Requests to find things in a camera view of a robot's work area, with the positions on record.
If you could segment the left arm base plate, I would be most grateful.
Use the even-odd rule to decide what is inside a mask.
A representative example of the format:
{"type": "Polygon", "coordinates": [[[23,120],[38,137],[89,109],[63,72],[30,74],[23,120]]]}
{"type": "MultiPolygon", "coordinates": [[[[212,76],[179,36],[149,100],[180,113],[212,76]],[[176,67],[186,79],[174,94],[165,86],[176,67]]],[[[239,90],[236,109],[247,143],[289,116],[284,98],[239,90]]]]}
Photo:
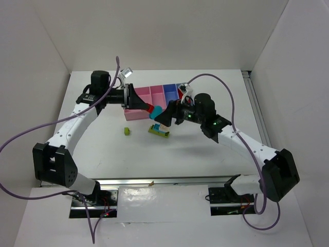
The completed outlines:
{"type": "MultiPolygon", "coordinates": [[[[95,201],[85,200],[90,218],[99,218],[103,215],[104,218],[117,217],[118,189],[110,189],[102,191],[100,198],[95,201]]],[[[70,219],[85,219],[87,218],[86,210],[82,198],[77,194],[73,194],[70,206],[70,219]]]]}

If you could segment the teal long lego brick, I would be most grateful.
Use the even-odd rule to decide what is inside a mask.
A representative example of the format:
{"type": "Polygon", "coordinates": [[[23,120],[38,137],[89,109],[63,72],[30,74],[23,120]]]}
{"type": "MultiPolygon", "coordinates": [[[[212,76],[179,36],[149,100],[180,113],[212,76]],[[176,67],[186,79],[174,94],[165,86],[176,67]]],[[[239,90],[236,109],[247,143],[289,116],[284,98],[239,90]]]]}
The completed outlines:
{"type": "Polygon", "coordinates": [[[154,131],[156,131],[158,133],[166,134],[166,132],[159,131],[159,126],[160,126],[160,124],[158,124],[158,123],[154,124],[153,127],[152,127],[152,130],[154,130],[154,131]]]}

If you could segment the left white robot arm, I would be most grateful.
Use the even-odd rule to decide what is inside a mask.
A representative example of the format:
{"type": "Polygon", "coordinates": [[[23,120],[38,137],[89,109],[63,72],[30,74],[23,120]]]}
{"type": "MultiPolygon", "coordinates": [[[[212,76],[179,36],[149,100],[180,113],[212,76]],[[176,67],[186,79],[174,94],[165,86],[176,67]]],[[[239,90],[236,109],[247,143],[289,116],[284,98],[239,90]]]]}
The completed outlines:
{"type": "Polygon", "coordinates": [[[37,180],[66,187],[96,203],[102,196],[100,183],[78,172],[72,157],[75,147],[90,124],[108,104],[119,104],[128,110],[149,111],[131,83],[125,83],[132,74],[130,68],[116,73],[95,70],[75,107],[63,125],[46,143],[37,143],[33,150],[34,174],[37,180]]]}

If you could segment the red rounded lego brick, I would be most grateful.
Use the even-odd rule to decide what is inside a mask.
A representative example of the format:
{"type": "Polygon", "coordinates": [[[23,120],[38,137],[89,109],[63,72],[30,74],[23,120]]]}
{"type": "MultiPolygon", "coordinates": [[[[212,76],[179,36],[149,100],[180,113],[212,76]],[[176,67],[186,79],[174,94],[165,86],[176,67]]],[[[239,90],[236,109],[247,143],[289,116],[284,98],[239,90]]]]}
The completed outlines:
{"type": "Polygon", "coordinates": [[[145,111],[147,111],[149,114],[151,114],[153,112],[153,110],[154,110],[154,106],[151,104],[148,104],[148,108],[145,111]]]}

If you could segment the small green lego brick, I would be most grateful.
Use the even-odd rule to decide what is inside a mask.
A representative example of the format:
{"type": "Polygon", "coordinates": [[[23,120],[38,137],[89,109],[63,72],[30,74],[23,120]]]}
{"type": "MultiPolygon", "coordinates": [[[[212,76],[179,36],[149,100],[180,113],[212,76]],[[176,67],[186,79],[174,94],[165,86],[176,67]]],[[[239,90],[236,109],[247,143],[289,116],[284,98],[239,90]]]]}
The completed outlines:
{"type": "Polygon", "coordinates": [[[124,135],[129,136],[130,135],[130,129],[128,127],[124,128],[124,135]]]}

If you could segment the teal curved lego brick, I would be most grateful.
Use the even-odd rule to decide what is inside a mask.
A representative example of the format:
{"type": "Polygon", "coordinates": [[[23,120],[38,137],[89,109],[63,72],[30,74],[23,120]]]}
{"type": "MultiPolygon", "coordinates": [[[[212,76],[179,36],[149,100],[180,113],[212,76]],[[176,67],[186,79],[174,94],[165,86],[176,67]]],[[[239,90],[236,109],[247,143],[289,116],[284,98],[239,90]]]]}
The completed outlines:
{"type": "Polygon", "coordinates": [[[162,113],[162,107],[159,105],[156,105],[156,106],[154,106],[152,112],[149,114],[149,118],[154,120],[161,113],[162,113]]]}

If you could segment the cream lego brick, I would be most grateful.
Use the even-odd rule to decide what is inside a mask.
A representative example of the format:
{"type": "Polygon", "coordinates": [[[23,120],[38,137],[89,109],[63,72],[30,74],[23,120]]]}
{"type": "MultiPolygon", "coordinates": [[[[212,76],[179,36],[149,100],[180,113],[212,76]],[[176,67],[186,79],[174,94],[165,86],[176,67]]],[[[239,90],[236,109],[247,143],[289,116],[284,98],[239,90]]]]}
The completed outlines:
{"type": "Polygon", "coordinates": [[[163,124],[160,124],[159,131],[161,131],[161,132],[169,132],[169,127],[167,127],[167,126],[165,126],[163,124]]]}

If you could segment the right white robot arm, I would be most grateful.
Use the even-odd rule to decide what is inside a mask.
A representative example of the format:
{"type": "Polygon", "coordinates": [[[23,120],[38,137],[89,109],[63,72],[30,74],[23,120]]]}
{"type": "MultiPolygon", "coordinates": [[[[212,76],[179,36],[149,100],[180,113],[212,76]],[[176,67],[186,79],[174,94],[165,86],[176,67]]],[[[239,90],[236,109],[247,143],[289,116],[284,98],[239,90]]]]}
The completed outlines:
{"type": "Polygon", "coordinates": [[[256,165],[256,174],[237,174],[225,183],[228,197],[261,193],[269,200],[279,202],[300,182],[290,151],[268,147],[235,128],[229,120],[217,114],[209,94],[197,94],[193,105],[171,100],[167,108],[154,119],[166,127],[171,126],[172,119],[175,119],[176,125],[184,121],[199,124],[207,138],[230,148],[256,165]]]}

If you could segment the long green lego brick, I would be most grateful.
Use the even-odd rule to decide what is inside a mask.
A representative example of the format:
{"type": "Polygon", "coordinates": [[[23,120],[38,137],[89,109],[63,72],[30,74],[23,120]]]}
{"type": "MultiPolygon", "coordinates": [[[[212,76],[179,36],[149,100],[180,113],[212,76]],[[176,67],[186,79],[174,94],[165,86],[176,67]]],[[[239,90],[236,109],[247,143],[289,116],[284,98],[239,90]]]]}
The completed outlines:
{"type": "Polygon", "coordinates": [[[170,132],[159,131],[159,130],[155,129],[154,125],[150,126],[148,132],[151,134],[154,134],[156,136],[163,137],[163,138],[169,138],[169,136],[170,136],[170,132]]]}

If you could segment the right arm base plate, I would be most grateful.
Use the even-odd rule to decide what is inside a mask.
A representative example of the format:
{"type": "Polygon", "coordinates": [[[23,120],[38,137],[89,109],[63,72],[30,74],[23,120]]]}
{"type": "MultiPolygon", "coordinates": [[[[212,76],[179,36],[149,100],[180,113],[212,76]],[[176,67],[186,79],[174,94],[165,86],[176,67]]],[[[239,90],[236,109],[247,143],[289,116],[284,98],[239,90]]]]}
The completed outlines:
{"type": "Polygon", "coordinates": [[[242,215],[244,211],[255,214],[254,196],[250,194],[230,198],[223,187],[209,187],[205,200],[210,203],[211,216],[242,215]]]}

